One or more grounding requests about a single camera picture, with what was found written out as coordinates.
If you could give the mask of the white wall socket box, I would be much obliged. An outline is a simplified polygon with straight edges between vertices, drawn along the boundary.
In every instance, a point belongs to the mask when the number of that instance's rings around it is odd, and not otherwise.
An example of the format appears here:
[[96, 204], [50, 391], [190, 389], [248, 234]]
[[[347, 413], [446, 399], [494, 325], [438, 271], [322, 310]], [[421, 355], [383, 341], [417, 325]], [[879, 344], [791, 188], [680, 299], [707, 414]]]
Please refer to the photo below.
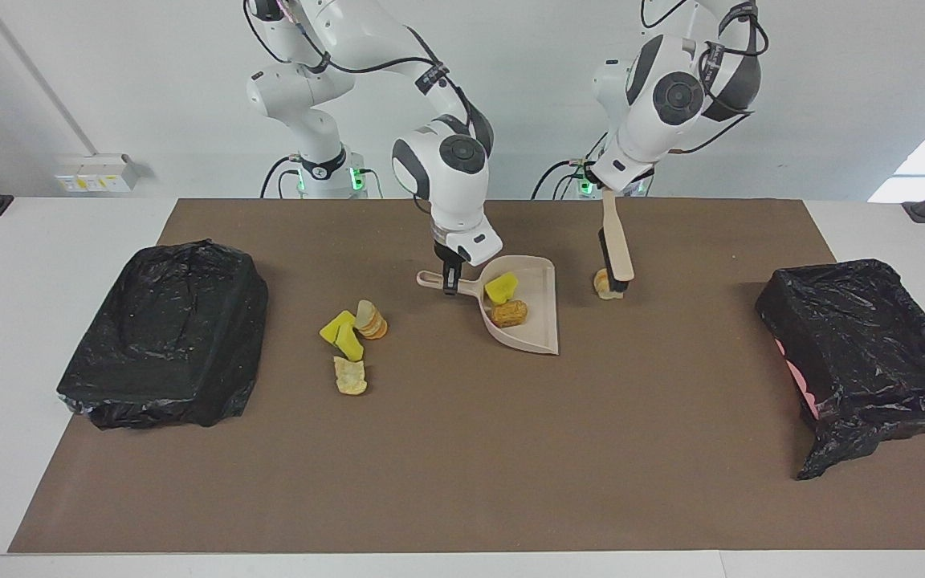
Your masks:
[[123, 153], [62, 155], [52, 176], [66, 193], [132, 193], [141, 178]]

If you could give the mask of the beige hand brush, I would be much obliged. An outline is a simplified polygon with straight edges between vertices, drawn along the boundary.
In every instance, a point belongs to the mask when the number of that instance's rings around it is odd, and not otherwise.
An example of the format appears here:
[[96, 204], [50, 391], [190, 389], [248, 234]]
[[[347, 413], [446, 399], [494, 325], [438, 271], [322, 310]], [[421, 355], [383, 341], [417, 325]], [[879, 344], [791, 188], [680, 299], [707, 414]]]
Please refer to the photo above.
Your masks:
[[634, 279], [634, 270], [626, 234], [617, 211], [616, 195], [609, 188], [602, 190], [602, 208], [599, 238], [610, 289], [624, 292]]

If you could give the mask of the beige plastic dustpan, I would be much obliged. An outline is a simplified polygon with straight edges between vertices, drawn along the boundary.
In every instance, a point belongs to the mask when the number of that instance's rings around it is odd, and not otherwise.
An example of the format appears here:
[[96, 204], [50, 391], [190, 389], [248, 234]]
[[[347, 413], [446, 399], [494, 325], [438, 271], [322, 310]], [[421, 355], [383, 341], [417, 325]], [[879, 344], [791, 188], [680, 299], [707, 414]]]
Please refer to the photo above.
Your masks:
[[[516, 275], [514, 299], [524, 301], [528, 314], [519, 325], [498, 327], [491, 319], [493, 306], [485, 286], [506, 273]], [[551, 260], [531, 255], [496, 257], [485, 264], [477, 279], [459, 279], [458, 293], [477, 299], [486, 329], [501, 344], [524, 352], [558, 354], [556, 270]]]

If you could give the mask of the black bag lined bin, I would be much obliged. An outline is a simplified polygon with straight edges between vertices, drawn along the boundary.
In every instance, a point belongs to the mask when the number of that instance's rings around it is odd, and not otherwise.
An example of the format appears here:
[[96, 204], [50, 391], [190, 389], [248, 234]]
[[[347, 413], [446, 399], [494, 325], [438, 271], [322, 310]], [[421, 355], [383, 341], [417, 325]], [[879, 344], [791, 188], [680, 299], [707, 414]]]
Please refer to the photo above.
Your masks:
[[132, 256], [56, 395], [100, 430], [210, 427], [245, 413], [269, 291], [249, 253], [210, 240]]

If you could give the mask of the yellow green sponge piece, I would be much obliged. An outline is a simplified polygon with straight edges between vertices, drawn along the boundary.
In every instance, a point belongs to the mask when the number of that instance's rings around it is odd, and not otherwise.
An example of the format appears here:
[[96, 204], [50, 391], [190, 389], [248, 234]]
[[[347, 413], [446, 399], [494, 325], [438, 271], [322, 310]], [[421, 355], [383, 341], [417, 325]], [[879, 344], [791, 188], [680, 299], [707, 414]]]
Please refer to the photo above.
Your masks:
[[338, 327], [334, 345], [349, 362], [359, 362], [364, 357], [365, 349], [352, 324], [341, 324]]

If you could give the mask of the brown table mat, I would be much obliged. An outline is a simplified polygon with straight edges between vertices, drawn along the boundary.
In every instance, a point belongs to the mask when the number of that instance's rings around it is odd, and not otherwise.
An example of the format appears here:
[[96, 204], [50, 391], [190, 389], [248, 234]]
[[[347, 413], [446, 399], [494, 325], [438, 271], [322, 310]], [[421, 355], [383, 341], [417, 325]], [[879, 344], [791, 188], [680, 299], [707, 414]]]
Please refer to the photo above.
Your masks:
[[[811, 434], [755, 303], [778, 268], [833, 261], [803, 202], [619, 209], [636, 278], [603, 301], [601, 206], [488, 202], [506, 252], [555, 264], [560, 354], [541, 356], [416, 285], [434, 256], [410, 201], [178, 202], [162, 244], [235, 246], [269, 286], [245, 413], [73, 417], [10, 551], [925, 549], [925, 435], [794, 479]], [[357, 333], [349, 396], [319, 331], [361, 299], [389, 329]]]

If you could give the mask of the pink bin with black bag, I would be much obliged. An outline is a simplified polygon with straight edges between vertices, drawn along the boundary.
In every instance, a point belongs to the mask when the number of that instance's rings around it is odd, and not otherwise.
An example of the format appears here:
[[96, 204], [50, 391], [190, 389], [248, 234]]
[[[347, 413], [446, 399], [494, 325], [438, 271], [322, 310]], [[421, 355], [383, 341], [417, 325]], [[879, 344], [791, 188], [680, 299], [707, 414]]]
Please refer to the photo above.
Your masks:
[[884, 261], [779, 268], [755, 304], [813, 444], [797, 479], [925, 434], [925, 311]]

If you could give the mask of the brown bread bun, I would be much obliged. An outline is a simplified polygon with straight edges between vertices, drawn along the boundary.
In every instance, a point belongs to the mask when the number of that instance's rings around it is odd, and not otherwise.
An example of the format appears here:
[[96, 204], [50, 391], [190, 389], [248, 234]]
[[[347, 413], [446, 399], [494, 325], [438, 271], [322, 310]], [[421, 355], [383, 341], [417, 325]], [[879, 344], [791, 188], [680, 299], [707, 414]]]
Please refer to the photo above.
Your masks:
[[524, 324], [528, 319], [528, 305], [518, 299], [504, 301], [491, 309], [489, 318], [496, 327], [516, 327]]

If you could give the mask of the notched yellow green sponge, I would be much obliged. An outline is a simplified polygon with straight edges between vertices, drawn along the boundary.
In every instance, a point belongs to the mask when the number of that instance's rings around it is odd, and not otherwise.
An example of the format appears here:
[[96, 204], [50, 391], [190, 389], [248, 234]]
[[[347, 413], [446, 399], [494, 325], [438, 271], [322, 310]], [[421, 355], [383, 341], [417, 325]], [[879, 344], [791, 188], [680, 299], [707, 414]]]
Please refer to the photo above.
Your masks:
[[518, 285], [519, 279], [517, 275], [513, 271], [508, 271], [484, 284], [483, 290], [492, 306], [498, 307], [513, 299]]

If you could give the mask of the yellow sponge wedge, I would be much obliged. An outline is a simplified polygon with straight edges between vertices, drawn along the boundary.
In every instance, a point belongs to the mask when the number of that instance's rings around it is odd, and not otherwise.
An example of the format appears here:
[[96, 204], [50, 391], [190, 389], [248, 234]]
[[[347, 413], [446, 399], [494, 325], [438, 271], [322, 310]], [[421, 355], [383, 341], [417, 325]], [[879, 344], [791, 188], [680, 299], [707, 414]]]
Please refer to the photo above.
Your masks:
[[324, 341], [327, 341], [328, 344], [335, 344], [341, 327], [346, 324], [353, 327], [355, 321], [356, 316], [351, 311], [343, 310], [338, 312], [333, 319], [330, 319], [330, 321], [320, 329], [320, 337], [322, 337]]

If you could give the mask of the pale torn croissant piece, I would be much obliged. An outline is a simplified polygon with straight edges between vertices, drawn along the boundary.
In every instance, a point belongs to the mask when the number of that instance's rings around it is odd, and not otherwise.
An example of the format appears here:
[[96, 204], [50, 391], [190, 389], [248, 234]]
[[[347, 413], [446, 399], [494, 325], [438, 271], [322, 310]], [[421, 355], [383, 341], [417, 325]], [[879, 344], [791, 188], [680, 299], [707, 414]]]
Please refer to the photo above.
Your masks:
[[336, 387], [339, 393], [359, 396], [367, 391], [368, 383], [365, 378], [365, 363], [363, 360], [352, 361], [344, 357], [334, 357], [333, 363], [336, 374]]

